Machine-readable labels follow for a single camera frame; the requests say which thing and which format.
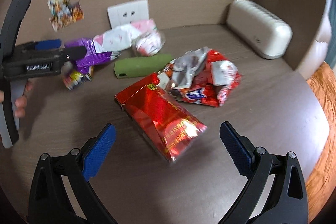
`wooden desk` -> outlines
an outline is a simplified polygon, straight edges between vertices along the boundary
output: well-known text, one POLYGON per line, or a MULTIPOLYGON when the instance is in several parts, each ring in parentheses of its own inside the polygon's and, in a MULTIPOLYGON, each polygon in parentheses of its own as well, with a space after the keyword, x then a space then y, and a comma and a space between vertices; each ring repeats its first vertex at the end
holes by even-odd
MULTIPOLYGON (((113 64, 97 69, 91 83, 74 91, 66 90, 59 77, 38 79, 22 121, 20 140, 12 149, 0 149, 1 186, 21 215, 28 211, 39 156, 44 152, 65 155, 96 136, 107 122, 115 125, 117 140, 91 184, 120 224, 217 223, 246 182, 219 138, 223 121, 230 121, 239 134, 270 153, 294 151, 308 178, 329 126, 302 76, 281 58, 258 57, 219 25, 174 28, 164 33, 167 41, 162 52, 178 57, 188 50, 212 47, 243 74, 241 85, 223 107, 183 104, 208 130, 169 166, 133 130, 128 117, 114 103, 114 95, 138 79, 118 80, 113 64)), ((73 205, 82 215, 78 204, 73 205)))

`silver screw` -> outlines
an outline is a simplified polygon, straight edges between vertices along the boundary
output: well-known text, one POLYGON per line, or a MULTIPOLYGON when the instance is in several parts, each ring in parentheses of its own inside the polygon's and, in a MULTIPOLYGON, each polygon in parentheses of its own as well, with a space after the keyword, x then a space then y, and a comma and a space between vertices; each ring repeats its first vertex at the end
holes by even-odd
POLYGON ((263 148, 263 147, 258 147, 258 148, 257 148, 257 152, 258 152, 259 154, 263 155, 263 154, 266 153, 266 150, 265 150, 265 148, 263 148))
POLYGON ((295 159, 296 158, 296 155, 294 152, 289 152, 288 153, 288 156, 290 156, 292 159, 295 159))
POLYGON ((74 148, 73 150, 71 150, 70 154, 73 155, 73 156, 78 155, 79 154, 79 149, 78 148, 74 148))
POLYGON ((48 157, 48 154, 43 153, 43 154, 41 155, 41 160, 46 160, 47 157, 48 157))

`orange blanket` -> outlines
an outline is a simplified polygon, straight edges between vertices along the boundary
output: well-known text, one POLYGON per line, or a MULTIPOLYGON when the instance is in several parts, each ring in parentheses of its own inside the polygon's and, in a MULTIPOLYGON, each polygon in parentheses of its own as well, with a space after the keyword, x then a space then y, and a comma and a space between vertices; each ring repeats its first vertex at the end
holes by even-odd
POLYGON ((330 127, 320 159, 306 182, 310 222, 336 187, 336 78, 329 65, 323 63, 307 83, 319 100, 330 127))

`green power bank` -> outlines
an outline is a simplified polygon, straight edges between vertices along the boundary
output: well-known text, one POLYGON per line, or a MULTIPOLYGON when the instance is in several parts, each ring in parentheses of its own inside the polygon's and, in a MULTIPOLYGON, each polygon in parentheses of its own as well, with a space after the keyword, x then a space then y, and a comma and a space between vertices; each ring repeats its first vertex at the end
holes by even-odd
POLYGON ((171 54, 125 58, 115 62, 114 72, 117 78, 147 76, 160 71, 171 60, 173 60, 171 54))

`purple snack bag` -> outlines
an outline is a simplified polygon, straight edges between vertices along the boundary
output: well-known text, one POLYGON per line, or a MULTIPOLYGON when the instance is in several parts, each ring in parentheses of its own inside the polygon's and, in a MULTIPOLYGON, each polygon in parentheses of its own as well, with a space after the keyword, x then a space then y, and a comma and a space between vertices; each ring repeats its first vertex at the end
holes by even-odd
POLYGON ((100 65, 111 60, 111 52, 96 52, 92 39, 84 37, 64 44, 66 48, 77 46, 85 46, 86 48, 85 57, 73 62, 75 69, 82 74, 87 74, 90 66, 100 65))

